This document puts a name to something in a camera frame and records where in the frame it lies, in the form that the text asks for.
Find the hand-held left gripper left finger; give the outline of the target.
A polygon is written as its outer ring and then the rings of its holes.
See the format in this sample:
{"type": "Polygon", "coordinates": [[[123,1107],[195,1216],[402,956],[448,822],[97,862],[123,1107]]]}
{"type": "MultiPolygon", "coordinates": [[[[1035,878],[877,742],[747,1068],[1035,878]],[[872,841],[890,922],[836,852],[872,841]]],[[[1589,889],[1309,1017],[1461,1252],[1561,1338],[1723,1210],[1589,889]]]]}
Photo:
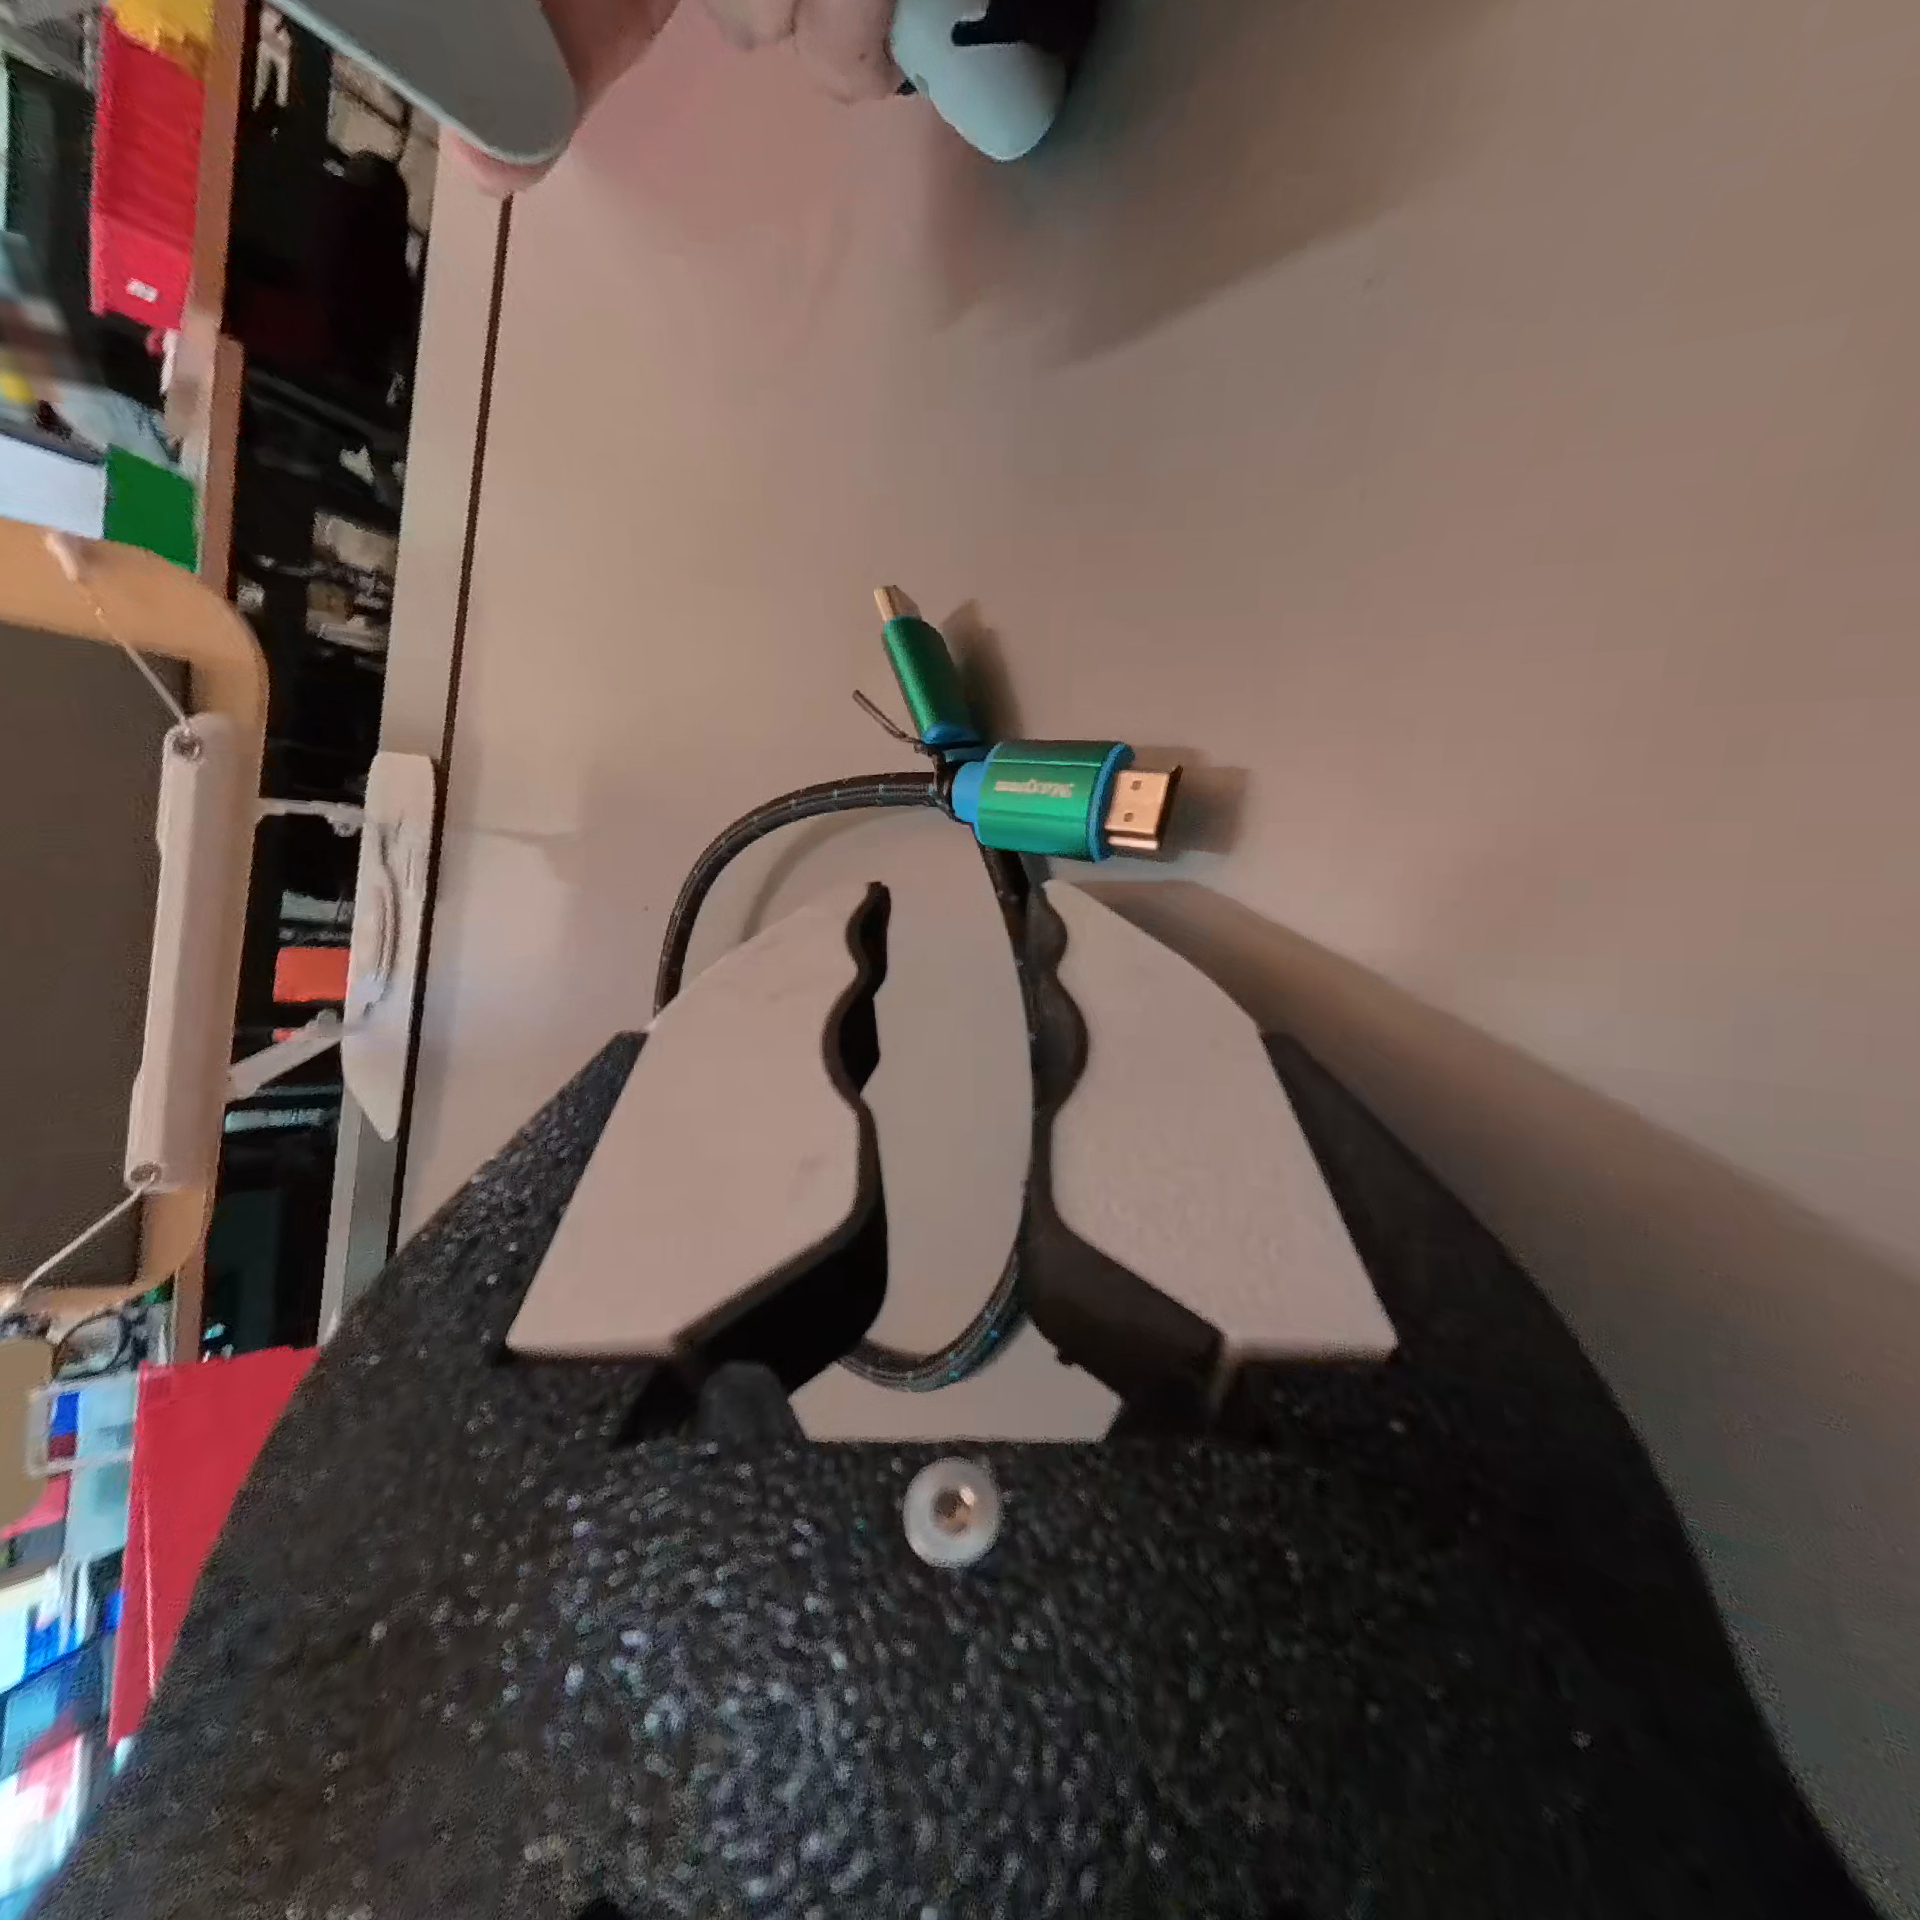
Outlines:
{"type": "Polygon", "coordinates": [[[890,891],[846,882],[713,960],[639,1036],[508,1346],[829,1368],[872,1328],[888,1216],[865,1086],[890,891]]]}

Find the braided hdmi cable green plugs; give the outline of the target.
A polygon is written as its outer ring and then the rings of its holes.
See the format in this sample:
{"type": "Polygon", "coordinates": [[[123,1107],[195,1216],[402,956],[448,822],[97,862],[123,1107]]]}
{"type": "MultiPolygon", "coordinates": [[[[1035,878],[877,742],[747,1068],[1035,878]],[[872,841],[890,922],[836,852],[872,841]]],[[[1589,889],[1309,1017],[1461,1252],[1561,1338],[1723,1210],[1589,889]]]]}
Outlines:
{"type": "Polygon", "coordinates": [[[895,1350],[867,1337],[886,1267],[877,1207],[824,1252],[807,1252],[747,1307],[718,1308],[693,1337],[648,1365],[639,1426],[662,1430],[691,1406],[724,1365],[773,1373],[790,1392],[821,1368],[848,1362],[895,1392],[936,1392],[991,1362],[1031,1324],[1056,1357],[1128,1404],[1191,1414],[1217,1394],[1223,1334],[1165,1288],[1100,1252],[1056,1207],[1052,1148],[1068,1096],[1091,1061],[1091,1029],[1060,970],[1065,917],[1042,898],[1039,858],[1099,862],[1158,851],[1177,773],[1144,773],[1121,739],[991,739],[977,726],[943,635],[897,589],[876,590],[882,644],[915,728],[897,732],[926,774],[851,774],[757,804],[700,851],[670,909],[655,979],[655,1013],[684,980],[693,927],[718,876],[754,841],[807,818],[863,809],[939,809],[970,829],[1014,960],[1029,1066],[1029,1143],[1020,1221],[1001,1278],[975,1314],[939,1348],[895,1350]]]}

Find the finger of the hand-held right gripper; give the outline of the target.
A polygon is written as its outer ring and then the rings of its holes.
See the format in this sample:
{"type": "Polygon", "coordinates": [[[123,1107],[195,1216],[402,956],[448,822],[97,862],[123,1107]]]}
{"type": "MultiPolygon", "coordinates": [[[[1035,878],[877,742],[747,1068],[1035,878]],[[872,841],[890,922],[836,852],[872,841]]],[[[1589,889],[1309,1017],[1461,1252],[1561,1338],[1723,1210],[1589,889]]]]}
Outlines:
{"type": "Polygon", "coordinates": [[[556,158],[580,113],[540,3],[275,3],[486,157],[556,158]]]}

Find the small red storage bin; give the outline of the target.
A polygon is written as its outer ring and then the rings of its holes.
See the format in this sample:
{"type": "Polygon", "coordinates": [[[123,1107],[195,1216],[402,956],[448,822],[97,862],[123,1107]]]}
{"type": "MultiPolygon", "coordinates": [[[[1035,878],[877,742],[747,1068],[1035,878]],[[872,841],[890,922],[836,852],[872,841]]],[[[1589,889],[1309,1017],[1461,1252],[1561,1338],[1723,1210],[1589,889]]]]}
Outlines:
{"type": "Polygon", "coordinates": [[[206,88],[201,75],[100,20],[87,190],[95,314],[176,331],[194,261],[206,88]]]}

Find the person's right hand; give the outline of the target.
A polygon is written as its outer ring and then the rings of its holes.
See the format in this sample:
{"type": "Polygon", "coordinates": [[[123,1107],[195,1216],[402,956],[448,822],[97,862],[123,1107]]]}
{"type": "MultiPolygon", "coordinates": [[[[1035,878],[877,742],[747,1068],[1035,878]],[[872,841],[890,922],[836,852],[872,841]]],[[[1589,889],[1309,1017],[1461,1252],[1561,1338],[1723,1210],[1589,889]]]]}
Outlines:
{"type": "Polygon", "coordinates": [[[900,92],[893,55],[895,3],[705,3],[720,33],[743,50],[790,48],[836,103],[877,103],[900,92]]]}

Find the grey desk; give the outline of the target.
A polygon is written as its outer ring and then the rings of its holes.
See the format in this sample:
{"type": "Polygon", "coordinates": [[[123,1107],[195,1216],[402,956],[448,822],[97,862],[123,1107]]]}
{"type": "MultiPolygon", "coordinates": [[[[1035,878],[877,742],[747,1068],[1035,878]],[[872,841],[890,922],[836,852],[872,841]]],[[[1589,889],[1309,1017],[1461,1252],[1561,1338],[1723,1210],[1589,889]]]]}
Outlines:
{"type": "Polygon", "coordinates": [[[1915,5],[1100,5],[1020,162],[705,5],[542,5],[443,141],[385,698],[437,754],[410,1235],[754,802],[1181,766],[1071,882],[1595,1360],[1790,1771],[1915,1915],[1915,5]]]}

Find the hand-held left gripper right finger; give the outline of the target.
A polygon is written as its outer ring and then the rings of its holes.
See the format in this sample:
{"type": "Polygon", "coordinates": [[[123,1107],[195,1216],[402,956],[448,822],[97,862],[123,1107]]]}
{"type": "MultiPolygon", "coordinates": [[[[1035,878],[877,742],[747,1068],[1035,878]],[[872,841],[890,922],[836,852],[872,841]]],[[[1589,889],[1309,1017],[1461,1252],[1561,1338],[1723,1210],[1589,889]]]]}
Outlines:
{"type": "Polygon", "coordinates": [[[1023,1308],[1091,1377],[1377,1362],[1397,1337],[1258,1021],[1052,878],[1023,944],[1023,1308]]]}

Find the green storage bin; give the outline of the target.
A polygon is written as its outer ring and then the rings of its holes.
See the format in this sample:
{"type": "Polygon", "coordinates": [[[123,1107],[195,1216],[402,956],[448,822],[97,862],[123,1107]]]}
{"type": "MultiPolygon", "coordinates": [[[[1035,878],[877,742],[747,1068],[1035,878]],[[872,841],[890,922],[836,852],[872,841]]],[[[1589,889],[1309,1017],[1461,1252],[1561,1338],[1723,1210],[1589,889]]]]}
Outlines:
{"type": "Polygon", "coordinates": [[[103,538],[195,573],[201,564],[201,497],[190,477],[119,443],[107,446],[103,471],[103,538]]]}

